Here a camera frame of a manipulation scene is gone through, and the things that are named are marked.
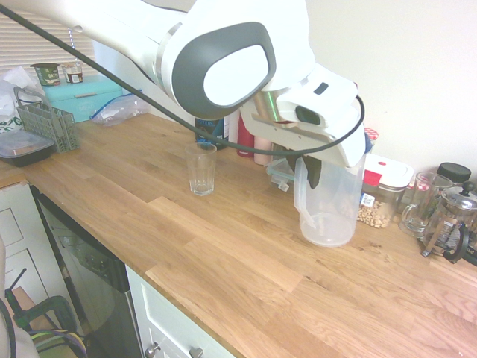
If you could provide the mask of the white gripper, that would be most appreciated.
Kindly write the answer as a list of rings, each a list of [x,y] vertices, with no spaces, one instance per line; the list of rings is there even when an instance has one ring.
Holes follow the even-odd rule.
[[[318,148],[331,143],[322,134],[303,131],[297,127],[279,128],[271,122],[261,119],[257,114],[249,115],[249,132],[293,151]],[[340,167],[353,167],[363,157],[366,149],[364,127],[360,125],[356,132],[343,142],[323,151],[303,156],[307,169],[307,180],[312,189],[320,182],[322,160]],[[291,170],[295,172],[297,156],[285,157]]]

